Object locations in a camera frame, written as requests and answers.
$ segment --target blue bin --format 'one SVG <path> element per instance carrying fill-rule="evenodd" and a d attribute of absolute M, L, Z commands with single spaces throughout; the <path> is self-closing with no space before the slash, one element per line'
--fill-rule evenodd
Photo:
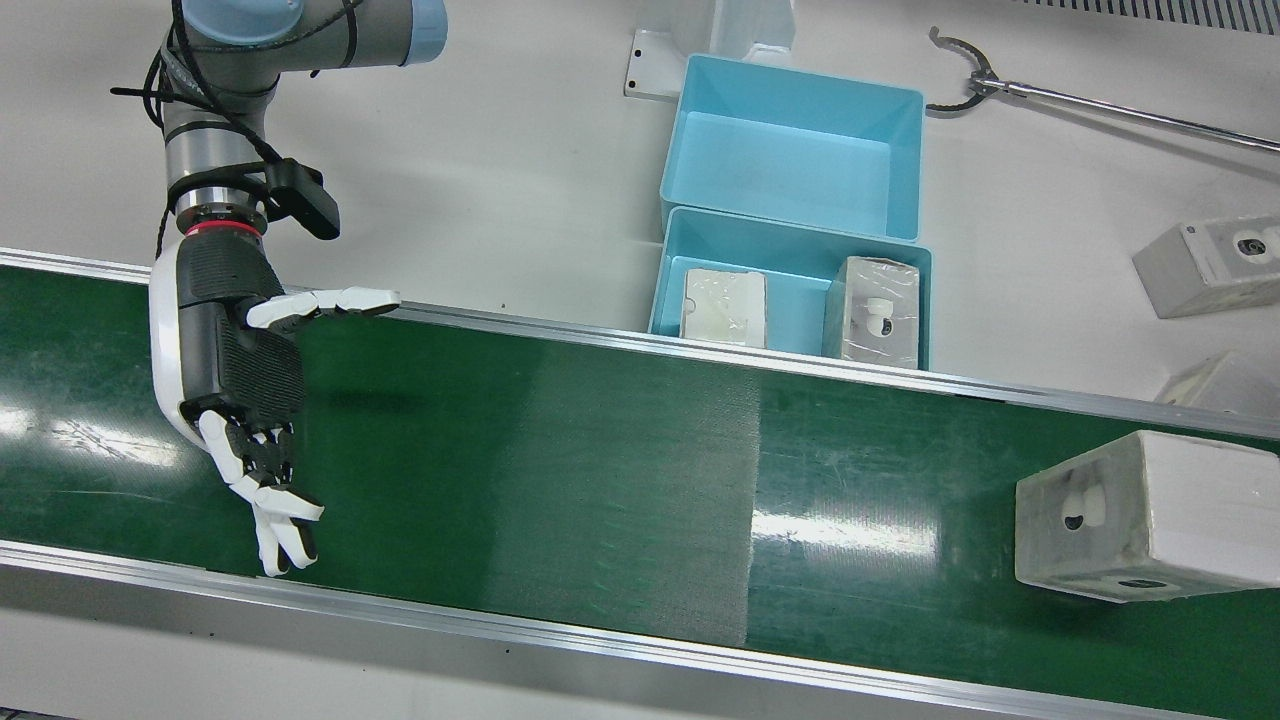
<path fill-rule="evenodd" d="M 662 176 L 686 205 L 914 241 L 924 96 L 692 55 Z"/>
<path fill-rule="evenodd" d="M 667 218 L 649 332 L 680 336 L 685 273 L 691 268 L 759 272 L 767 278 L 769 350 L 822 355 L 827 290 L 852 255 L 886 258 L 920 270 L 920 369 L 929 366 L 933 254 L 908 242 L 858 237 L 695 208 Z"/>

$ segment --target plastic-wrapped box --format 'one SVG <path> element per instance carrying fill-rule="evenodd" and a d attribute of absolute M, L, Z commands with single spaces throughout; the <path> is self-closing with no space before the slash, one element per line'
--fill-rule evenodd
<path fill-rule="evenodd" d="M 1156 402 L 1280 418 L 1280 384 L 1234 350 L 1169 379 Z"/>
<path fill-rule="evenodd" d="M 883 258 L 849 258 L 827 291 L 822 354 L 919 368 L 920 270 Z"/>
<path fill-rule="evenodd" d="M 680 337 L 764 347 L 767 307 L 763 273 L 691 269 L 685 273 Z"/>
<path fill-rule="evenodd" d="M 1158 318 L 1280 301 L 1280 217 L 1181 223 L 1133 256 Z"/>
<path fill-rule="evenodd" d="M 1019 580 L 1132 602 L 1280 587 L 1280 459 L 1138 430 L 1018 483 Z"/>

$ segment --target plastic wrap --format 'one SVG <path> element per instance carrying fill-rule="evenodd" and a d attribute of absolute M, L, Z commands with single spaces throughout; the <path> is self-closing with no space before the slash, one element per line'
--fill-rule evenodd
<path fill-rule="evenodd" d="M 827 291 L 822 354 L 919 368 L 920 270 L 883 258 L 849 258 Z"/>
<path fill-rule="evenodd" d="M 1280 418 L 1280 380 L 1228 350 L 1170 378 L 1156 402 Z"/>
<path fill-rule="evenodd" d="M 1280 459 L 1138 430 L 1018 483 L 1014 571 L 1111 602 L 1280 587 Z"/>
<path fill-rule="evenodd" d="M 764 347 L 765 297 L 763 273 L 691 269 L 685 274 L 680 337 Z"/>

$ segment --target camera lens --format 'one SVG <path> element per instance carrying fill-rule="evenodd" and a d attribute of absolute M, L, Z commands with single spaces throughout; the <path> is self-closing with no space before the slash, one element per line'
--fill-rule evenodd
<path fill-rule="evenodd" d="M 1256 255 L 1262 255 L 1267 251 L 1267 243 L 1262 242 L 1256 237 L 1247 237 L 1235 243 L 1240 249 L 1240 252 L 1245 256 L 1253 258 Z"/>

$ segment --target green conveyor belt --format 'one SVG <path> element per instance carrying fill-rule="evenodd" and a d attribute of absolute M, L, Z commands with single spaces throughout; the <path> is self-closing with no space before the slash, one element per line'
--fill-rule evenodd
<path fill-rule="evenodd" d="M 155 409 L 145 295 L 0 268 L 0 538 L 253 574 L 247 509 Z M 1280 708 L 1280 592 L 1116 606 L 1012 577 L 1014 483 L 1139 424 L 389 319 L 302 348 L 297 479 L 328 510 L 291 580 Z"/>

